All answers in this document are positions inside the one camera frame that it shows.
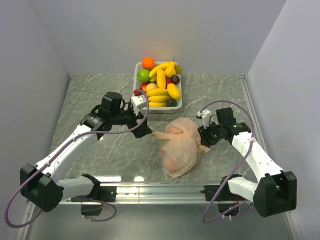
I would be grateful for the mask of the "translucent orange plastic bag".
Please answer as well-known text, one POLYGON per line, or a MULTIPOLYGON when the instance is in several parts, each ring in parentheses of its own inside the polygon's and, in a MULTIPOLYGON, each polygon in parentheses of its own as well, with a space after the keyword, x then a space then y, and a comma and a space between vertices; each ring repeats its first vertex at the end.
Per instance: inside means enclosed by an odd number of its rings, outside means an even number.
POLYGON ((159 154, 166 175, 178 178, 189 172, 210 149, 201 143, 198 125, 190 118, 179 117, 170 122, 164 132, 151 134, 160 140, 159 154))

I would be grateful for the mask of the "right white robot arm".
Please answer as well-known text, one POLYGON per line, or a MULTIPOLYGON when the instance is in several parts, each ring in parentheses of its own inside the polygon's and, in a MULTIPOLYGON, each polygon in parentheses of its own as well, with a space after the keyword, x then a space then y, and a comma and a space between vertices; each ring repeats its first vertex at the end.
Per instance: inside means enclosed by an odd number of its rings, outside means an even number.
POLYGON ((211 119, 207 109, 196 114, 202 120, 198 128, 201 144, 210 148, 220 140, 226 140, 249 165, 256 182, 240 174, 222 178, 213 195, 231 200, 235 196, 250 201, 261 217, 269 217, 295 210, 297 207, 297 177, 277 165, 257 142, 251 129, 244 122, 237 122, 230 107, 216 111, 217 122, 211 119))

